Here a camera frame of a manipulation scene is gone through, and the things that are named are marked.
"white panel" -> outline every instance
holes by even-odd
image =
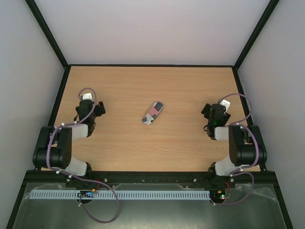
[[[234,64],[269,0],[36,0],[69,63]]]
[[[304,12],[305,1],[281,0],[239,71],[296,229],[305,224]]]
[[[0,228],[5,228],[55,100],[62,66],[24,0],[0,7]]]

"gray wall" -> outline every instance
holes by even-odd
[[[69,63],[234,64],[269,0],[36,0]]]
[[[305,1],[281,0],[239,74],[296,229],[304,228]]]
[[[5,228],[63,68],[24,0],[0,7],[0,228]]]

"white slotted strip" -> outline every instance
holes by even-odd
[[[115,191],[122,200],[209,200],[209,191]],[[34,190],[30,199],[76,199],[79,190]],[[83,199],[115,199],[108,190],[101,190],[97,194],[87,194]]]

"white connector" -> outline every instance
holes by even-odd
[[[229,101],[226,101],[225,99],[223,99],[222,101],[219,101],[218,103],[225,107],[225,112],[228,111],[230,104],[231,104]]]
[[[93,101],[92,99],[92,94],[91,93],[86,93],[82,96],[82,100],[86,100],[86,99],[89,99],[91,101]]]

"metal frame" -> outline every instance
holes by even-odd
[[[35,0],[25,0],[32,11],[34,17],[36,18],[39,26],[44,32],[46,38],[48,39],[51,47],[53,48],[55,54],[57,55],[59,61],[61,62],[64,73],[62,76],[61,84],[56,96],[56,100],[50,115],[48,125],[54,125],[57,112],[61,103],[62,95],[65,89],[67,79],[69,77],[70,69],[72,66],[122,66],[122,67],[225,67],[231,68],[234,74],[236,86],[238,92],[243,94],[243,87],[238,75],[238,69],[245,60],[247,54],[249,53],[251,47],[262,31],[264,25],[267,23],[269,17],[277,6],[279,0],[270,0],[265,11],[263,12],[259,22],[257,23],[254,31],[252,32],[249,40],[247,41],[243,51],[241,52],[239,58],[237,59],[234,66],[231,65],[173,65],[173,64],[68,64],[64,58],[54,36],[52,35],[46,21],[43,18]],[[245,115],[249,114],[249,107],[246,99],[241,97],[241,103],[244,109]],[[253,125],[252,118],[250,117],[247,120],[248,125]],[[265,164],[260,165],[261,172],[251,172],[254,176],[256,184],[272,184],[274,186],[276,197],[279,201],[280,208],[284,217],[284,221],[287,228],[293,228],[291,220],[289,218],[287,208],[282,196],[281,189],[279,187],[275,172],[267,171]],[[109,185],[118,185],[120,183],[175,183],[182,186],[195,187],[195,188],[205,188],[206,190],[218,190],[224,188],[224,179],[229,181],[229,177],[220,177],[217,181],[217,184],[210,184],[208,182],[208,173],[207,172],[101,172],[101,171],[92,171],[92,175],[95,178],[100,180],[107,179]],[[241,175],[234,177],[235,183],[248,183],[251,182],[251,179],[247,175]],[[19,190],[13,211],[11,213],[7,229],[13,228],[19,206],[21,204],[26,185],[28,183],[66,183],[66,186],[73,186],[78,188],[83,188],[84,186],[90,187],[91,184],[79,184],[77,181],[72,180],[70,183],[67,182],[67,179],[62,174],[55,174],[51,171],[41,171],[40,168],[35,168],[34,170],[29,170],[26,172],[23,183]]]

